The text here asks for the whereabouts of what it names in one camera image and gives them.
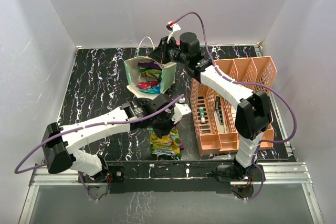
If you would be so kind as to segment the green white paper bag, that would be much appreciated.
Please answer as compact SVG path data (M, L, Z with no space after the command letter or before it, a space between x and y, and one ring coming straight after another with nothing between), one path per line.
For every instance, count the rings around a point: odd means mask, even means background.
M138 45L135 56L124 62L128 80L127 88L137 98L154 99L164 94L174 83L177 64L161 64L140 51Z

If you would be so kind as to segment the purple Fox's candy bag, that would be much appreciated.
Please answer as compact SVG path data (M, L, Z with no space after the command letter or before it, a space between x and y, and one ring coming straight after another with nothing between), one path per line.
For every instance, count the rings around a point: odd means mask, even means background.
M180 148L180 152L185 149L185 146L183 145L182 142L179 143L179 148Z

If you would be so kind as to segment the orange plastic desk organizer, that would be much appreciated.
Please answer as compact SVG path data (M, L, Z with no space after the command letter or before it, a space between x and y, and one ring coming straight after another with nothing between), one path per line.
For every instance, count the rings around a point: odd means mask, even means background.
M216 60L222 72L241 82L256 82L271 87L277 69L270 56ZM239 133L235 128L236 107L213 89L192 80L190 102L200 155L236 153ZM199 107L204 108L201 124Z

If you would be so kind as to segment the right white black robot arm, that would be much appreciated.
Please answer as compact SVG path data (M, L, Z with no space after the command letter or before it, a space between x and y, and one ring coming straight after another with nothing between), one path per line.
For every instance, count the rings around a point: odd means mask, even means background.
M211 57L202 55L199 43L191 32L181 34L179 42L166 36L148 56L161 64L182 64L191 77L216 91L235 108L239 148L232 170L237 179L247 180L258 169L257 152L271 123L268 96L263 90L253 91L222 72Z

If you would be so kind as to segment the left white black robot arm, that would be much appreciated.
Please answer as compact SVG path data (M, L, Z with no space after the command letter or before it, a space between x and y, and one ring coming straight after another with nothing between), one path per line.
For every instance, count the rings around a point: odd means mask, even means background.
M43 146L43 152L50 174L59 174L68 169L89 176L96 182L103 182L109 175L105 159L98 154L86 153L82 147L105 137L151 127L158 137L169 134L188 109L173 103L166 94L154 100L136 98L112 111L73 125L48 125L44 138L55 139Z

